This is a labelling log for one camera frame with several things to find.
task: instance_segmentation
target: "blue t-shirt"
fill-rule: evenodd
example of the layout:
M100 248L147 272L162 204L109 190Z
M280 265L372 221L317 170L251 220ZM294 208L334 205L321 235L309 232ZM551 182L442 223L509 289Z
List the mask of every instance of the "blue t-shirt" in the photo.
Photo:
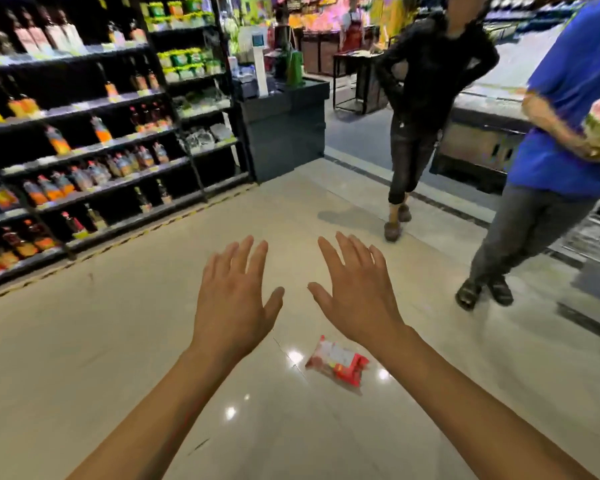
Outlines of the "blue t-shirt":
M567 25L528 83L574 130L600 99L600 0ZM600 198L600 163L578 158L539 128L520 147L508 183L569 196Z

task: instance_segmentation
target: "snack package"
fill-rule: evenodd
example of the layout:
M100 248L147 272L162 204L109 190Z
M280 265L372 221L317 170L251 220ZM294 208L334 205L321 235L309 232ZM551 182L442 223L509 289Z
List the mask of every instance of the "snack package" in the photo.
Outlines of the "snack package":
M362 371L368 363L368 358L346 350L337 345L336 342L325 340L323 335L320 337L320 342L318 342L318 346L309 357L305 367L316 369L352 386L360 387Z

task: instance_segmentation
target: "beige floor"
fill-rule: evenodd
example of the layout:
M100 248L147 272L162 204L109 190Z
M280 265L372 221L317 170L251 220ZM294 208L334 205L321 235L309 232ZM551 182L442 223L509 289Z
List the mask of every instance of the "beige floor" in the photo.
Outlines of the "beige floor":
M362 395L295 364L321 334L360 350L306 290L328 282L315 241L337 230L383 250L406 322L600 476L600 338L553 311L571 271L538 258L512 278L513 307L467 314L453 293L484 231L414 202L413 235L386 244L386 188L360 179L318 161L1 298L0 479L64 478L187 345L209 254L248 233L269 241L264 293L285 286L285 306L166 478L472 478L377 363Z

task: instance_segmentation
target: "person in blue shirt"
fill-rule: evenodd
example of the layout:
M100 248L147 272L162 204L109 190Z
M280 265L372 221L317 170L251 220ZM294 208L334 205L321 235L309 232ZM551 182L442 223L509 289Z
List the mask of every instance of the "person in blue shirt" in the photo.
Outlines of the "person in blue shirt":
M523 112L534 124L518 149L489 232L456 302L472 310L487 286L513 303L504 276L540 254L600 199L600 159L582 121L600 99L600 0L569 23L528 81Z

